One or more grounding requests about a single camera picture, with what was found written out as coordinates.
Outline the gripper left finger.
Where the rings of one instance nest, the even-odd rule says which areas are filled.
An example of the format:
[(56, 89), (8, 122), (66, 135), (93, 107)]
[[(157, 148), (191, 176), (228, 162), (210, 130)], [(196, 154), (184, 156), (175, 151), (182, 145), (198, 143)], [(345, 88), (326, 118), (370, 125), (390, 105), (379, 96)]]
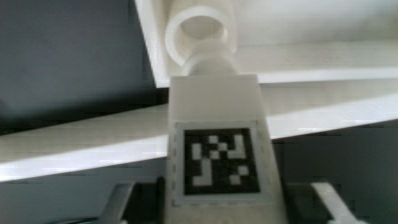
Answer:
[(125, 182), (114, 187), (102, 214), (56, 224), (164, 224), (166, 179)]

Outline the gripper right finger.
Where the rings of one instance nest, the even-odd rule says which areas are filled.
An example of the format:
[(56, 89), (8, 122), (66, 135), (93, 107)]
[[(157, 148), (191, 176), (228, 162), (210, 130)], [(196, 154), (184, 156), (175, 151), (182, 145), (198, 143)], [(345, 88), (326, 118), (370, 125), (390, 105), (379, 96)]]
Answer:
[(329, 182), (287, 184), (290, 224), (370, 224), (347, 206)]

